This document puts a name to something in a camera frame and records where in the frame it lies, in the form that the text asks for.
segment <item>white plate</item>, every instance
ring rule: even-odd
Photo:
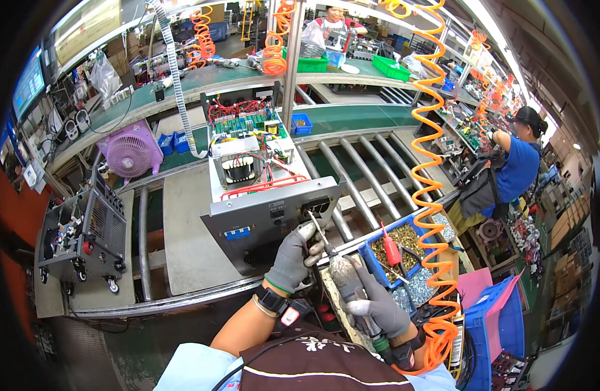
[[[352,66],[350,64],[343,64],[341,66],[341,70],[343,72],[348,72],[348,73],[351,73],[351,74],[358,74],[359,73],[359,68],[357,68],[355,66]]]

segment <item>hair bun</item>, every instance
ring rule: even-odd
[[[541,122],[539,123],[539,129],[541,130],[541,133],[545,133],[545,131],[548,130],[548,123],[546,121],[541,120]]]

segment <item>bracelet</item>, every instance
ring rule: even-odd
[[[259,304],[259,300],[257,298],[257,295],[252,295],[252,301],[254,301],[254,304],[257,306],[258,309],[260,309],[264,314],[266,314],[268,317],[271,318],[277,318],[278,314],[272,315],[272,311],[268,311],[266,309],[264,309],[261,304]]]

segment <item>monitor screen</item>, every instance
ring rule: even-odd
[[[42,77],[41,54],[40,48],[36,47],[15,86],[13,103],[18,121],[46,87]]]

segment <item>gloved right hand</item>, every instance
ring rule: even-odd
[[[409,314],[398,307],[389,292],[369,274],[360,262],[348,255],[343,257],[351,262],[356,269],[369,300],[350,301],[344,303],[341,308],[352,315],[374,318],[374,321],[382,328],[387,338],[395,338],[405,333],[411,326]],[[351,324],[359,330],[363,328],[363,325],[356,325],[354,321],[351,321]]]

